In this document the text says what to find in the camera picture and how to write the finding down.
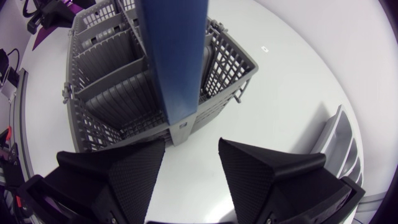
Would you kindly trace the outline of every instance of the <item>white table surface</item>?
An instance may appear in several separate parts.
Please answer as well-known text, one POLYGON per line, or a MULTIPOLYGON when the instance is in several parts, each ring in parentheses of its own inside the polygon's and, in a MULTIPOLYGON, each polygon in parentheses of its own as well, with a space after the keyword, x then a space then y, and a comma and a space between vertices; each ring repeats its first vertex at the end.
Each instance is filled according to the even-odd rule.
MULTIPOLYGON (((232 100, 188 141, 166 149, 146 220, 220 221, 233 209, 218 156, 220 137, 306 154, 340 104, 346 109, 363 164, 362 140, 353 109, 329 68, 301 36, 254 1, 211 0, 208 15, 228 28, 259 70, 241 104, 232 100)), ((45 176, 58 166, 58 151, 75 152, 61 94, 68 29, 56 29, 32 51, 34 40, 35 35, 21 63, 29 73, 26 132, 33 170, 45 176)))

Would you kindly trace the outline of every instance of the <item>gray plastic rack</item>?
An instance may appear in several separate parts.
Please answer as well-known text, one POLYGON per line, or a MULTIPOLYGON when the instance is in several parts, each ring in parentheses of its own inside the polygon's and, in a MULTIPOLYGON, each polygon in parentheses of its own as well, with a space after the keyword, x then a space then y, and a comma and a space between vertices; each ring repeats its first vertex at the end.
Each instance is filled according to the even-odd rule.
POLYGON ((105 0, 76 15, 63 90, 76 151, 155 138, 178 145, 215 118, 232 98, 240 103, 258 70, 223 25, 208 19, 198 110, 169 126, 139 33, 130 0, 105 0))

